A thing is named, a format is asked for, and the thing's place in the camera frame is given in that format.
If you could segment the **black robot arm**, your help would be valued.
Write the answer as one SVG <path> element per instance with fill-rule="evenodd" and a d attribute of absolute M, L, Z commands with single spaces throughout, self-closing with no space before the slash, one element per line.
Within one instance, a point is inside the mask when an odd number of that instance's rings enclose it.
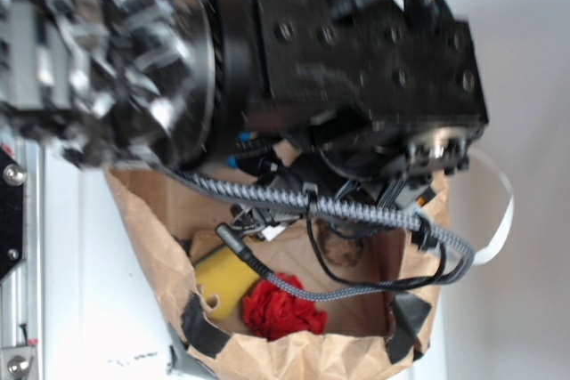
<path fill-rule="evenodd" d="M 444 0 L 4 0 L 1 120 L 79 166 L 201 169 L 253 133 L 383 179 L 466 169 L 488 114 Z"/>

